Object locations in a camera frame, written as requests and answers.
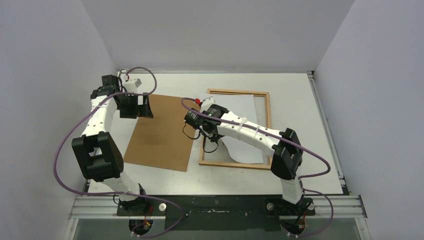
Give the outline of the brown backing board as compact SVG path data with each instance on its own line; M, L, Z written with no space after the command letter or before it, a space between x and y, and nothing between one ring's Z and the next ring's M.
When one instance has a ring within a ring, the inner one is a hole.
M153 118L141 117L124 154L124 162L186 172L196 131L185 125L188 110L175 96L149 96Z

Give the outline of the printed photo sheet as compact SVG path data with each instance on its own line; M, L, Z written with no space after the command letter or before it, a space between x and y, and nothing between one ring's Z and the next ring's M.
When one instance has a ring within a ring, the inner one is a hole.
M202 93L199 98L201 100L213 98L216 105L229 110L229 116L225 116L224 119L235 124L225 122L224 128L220 127L218 130L223 135L221 140L230 158L241 164L263 164L263 151L258 148L260 145L255 143L255 140L259 139L259 133L256 132L258 119L254 96Z

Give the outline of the wooden picture frame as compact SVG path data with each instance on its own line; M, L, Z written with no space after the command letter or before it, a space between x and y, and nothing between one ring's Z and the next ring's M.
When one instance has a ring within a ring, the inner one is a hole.
M213 97L215 103L227 108L248 121L271 127L271 103L268 92L249 90L208 89L199 95L200 100ZM214 144L209 140L201 147L199 164L215 167L231 167L269 170L272 158L253 146L232 137L223 137L218 148L211 153Z

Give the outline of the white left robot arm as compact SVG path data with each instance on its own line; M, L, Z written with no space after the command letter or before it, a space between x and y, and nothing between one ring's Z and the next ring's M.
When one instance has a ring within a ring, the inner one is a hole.
M104 184L118 195L119 215L145 215L152 205L144 198L144 188L124 172L124 158L110 129L116 111L122 119L152 119L149 97L145 95L139 102L136 94L142 82L138 78L122 82L117 76L104 75L101 80L102 85L90 95L94 113L71 147L84 178Z

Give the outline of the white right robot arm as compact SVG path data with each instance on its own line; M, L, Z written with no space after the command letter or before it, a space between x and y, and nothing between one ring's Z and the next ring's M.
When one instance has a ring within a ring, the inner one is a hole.
M271 172L281 180L284 211L294 215L302 209L304 189L299 174L303 150L294 130L280 131L257 125L217 104L211 104L202 113L191 108L184 121L213 143L230 137L267 154L272 158Z

